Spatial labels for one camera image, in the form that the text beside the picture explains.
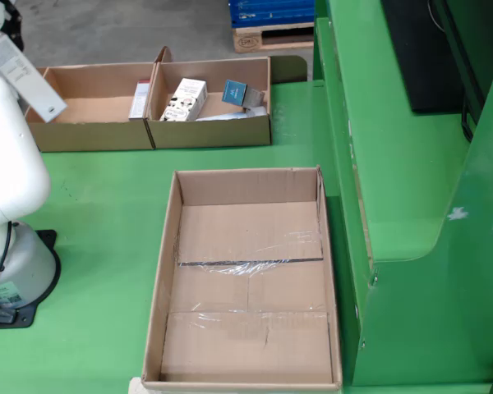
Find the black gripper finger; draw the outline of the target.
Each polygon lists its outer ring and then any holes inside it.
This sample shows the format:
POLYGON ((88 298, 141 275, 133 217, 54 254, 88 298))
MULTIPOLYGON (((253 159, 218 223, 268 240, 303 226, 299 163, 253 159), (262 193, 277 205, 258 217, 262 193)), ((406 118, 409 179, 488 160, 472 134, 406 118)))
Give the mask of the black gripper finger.
POLYGON ((21 36, 22 16, 12 2, 4 2, 5 21, 3 32, 12 40, 12 42, 23 52, 24 41, 21 36))

